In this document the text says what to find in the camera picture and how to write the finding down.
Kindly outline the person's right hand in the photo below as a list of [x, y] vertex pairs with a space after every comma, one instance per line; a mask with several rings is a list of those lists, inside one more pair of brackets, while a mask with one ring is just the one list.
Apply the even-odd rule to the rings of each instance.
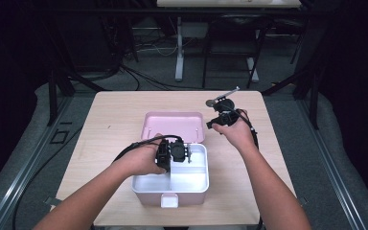
[[247, 112], [240, 110], [240, 118], [231, 126], [221, 126], [212, 124], [213, 130], [219, 134], [223, 134], [241, 155], [246, 152], [257, 151], [258, 148], [254, 143], [251, 127], [248, 125], [249, 119]]

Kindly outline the white-legged background table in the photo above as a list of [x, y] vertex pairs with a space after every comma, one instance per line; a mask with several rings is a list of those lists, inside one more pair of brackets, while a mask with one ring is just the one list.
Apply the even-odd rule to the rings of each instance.
[[[162, 8], [280, 8], [292, 9], [301, 6], [300, 0], [157, 0]], [[175, 80], [183, 80], [184, 51], [181, 16], [177, 18], [177, 61]]]

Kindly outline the black metal stand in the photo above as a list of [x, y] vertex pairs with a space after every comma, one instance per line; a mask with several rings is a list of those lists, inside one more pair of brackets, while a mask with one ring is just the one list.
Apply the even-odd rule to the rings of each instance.
[[275, 83], [273, 86], [262, 92], [263, 96], [269, 96], [285, 88], [287, 85], [297, 83], [292, 95], [295, 100], [304, 100], [310, 93], [309, 121], [315, 129], [318, 129], [317, 108], [319, 95], [320, 70], [308, 64], [301, 70], [296, 71], [288, 78]]
[[56, 118], [58, 117], [58, 92], [59, 89], [61, 93], [66, 97], [73, 97], [76, 90], [71, 83], [71, 80], [78, 81], [88, 88], [94, 90], [95, 92], [104, 91], [104, 88], [95, 84], [94, 82], [84, 78], [82, 75], [78, 74], [76, 71], [70, 68], [55, 68], [52, 69], [48, 76], [48, 87], [49, 87], [49, 107], [50, 107], [50, 117], [48, 121], [48, 126], [51, 126]]

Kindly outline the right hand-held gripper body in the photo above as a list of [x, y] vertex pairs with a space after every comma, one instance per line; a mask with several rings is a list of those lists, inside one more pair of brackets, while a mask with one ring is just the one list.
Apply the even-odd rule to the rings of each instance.
[[223, 111], [217, 118], [212, 119], [210, 122], [206, 123], [206, 126], [211, 129], [212, 124], [218, 124], [220, 126], [231, 126], [237, 122], [239, 115], [236, 111]]

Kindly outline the pink plastic storage box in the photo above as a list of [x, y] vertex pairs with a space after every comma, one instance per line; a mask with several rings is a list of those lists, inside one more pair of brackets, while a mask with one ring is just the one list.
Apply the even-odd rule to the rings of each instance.
[[[156, 112], [146, 114], [141, 138], [148, 140], [157, 133], [170, 142], [181, 139], [187, 144], [201, 144], [205, 139], [203, 116], [199, 112]], [[144, 193], [136, 194], [144, 205], [159, 206], [161, 208], [177, 208], [180, 206], [199, 205], [204, 202], [204, 193]]]

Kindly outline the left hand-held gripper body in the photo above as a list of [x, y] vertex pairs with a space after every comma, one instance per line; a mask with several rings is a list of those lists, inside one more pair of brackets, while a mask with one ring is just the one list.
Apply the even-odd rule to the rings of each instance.
[[187, 157], [187, 147], [181, 139], [170, 142], [163, 139], [156, 152], [155, 161], [159, 168], [171, 170], [171, 162], [183, 162]]

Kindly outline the white divided tray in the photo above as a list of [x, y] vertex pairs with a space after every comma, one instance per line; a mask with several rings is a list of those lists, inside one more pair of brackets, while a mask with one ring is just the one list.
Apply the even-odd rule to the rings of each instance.
[[163, 174], [134, 176], [132, 190], [144, 193], [204, 193], [209, 188], [207, 149], [201, 144], [189, 145], [191, 159], [171, 162], [171, 170]]

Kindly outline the silver metal tool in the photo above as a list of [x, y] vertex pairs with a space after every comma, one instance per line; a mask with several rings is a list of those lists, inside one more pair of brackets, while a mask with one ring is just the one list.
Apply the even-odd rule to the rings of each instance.
[[225, 100], [227, 96], [231, 95], [231, 94], [234, 94], [235, 92], [239, 91], [240, 88], [238, 86], [236, 86], [233, 90], [231, 91], [228, 91], [222, 95], [219, 95], [217, 96], [216, 98], [214, 99], [211, 99], [211, 100], [207, 100], [205, 102], [205, 104], [208, 106], [208, 107], [213, 107], [217, 102], [220, 102], [222, 100]]

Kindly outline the person's left hand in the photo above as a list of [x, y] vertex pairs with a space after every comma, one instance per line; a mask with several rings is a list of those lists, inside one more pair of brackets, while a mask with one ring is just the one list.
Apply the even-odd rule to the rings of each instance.
[[155, 163], [155, 156], [163, 137], [156, 134], [143, 144], [137, 144], [115, 161], [117, 168], [126, 176], [162, 174], [166, 170]]

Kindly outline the aluminium floor rail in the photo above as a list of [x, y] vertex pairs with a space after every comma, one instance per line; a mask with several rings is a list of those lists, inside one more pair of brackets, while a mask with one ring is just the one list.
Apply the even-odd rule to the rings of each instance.
[[336, 164], [334, 163], [334, 160], [323, 139], [323, 136], [320, 133], [320, 130], [316, 129], [310, 120], [309, 107], [307, 106], [307, 103], [304, 100], [297, 100], [296, 104], [304, 118], [305, 123], [309, 127], [310, 134], [313, 137], [316, 146], [318, 147], [324, 170], [327, 174], [327, 177], [329, 177], [333, 190], [345, 214], [345, 217], [351, 226], [351, 229], [368, 230], [358, 212], [356, 205], [354, 204], [352, 196], [348, 191]]
[[31, 122], [26, 127], [9, 160], [0, 172], [0, 227], [14, 210], [14, 204], [23, 193], [27, 182], [36, 172], [43, 150], [55, 133], [55, 127], [64, 116], [73, 98], [60, 99], [57, 117], [48, 126], [48, 103], [39, 100]]

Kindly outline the black chair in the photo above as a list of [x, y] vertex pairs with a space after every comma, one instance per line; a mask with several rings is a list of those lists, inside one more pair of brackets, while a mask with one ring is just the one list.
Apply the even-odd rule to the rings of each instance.
[[202, 86], [209, 78], [209, 58], [242, 58], [246, 62], [246, 87], [249, 88], [254, 80], [265, 35], [272, 24], [271, 17], [258, 14], [224, 14], [211, 21], [202, 50]]

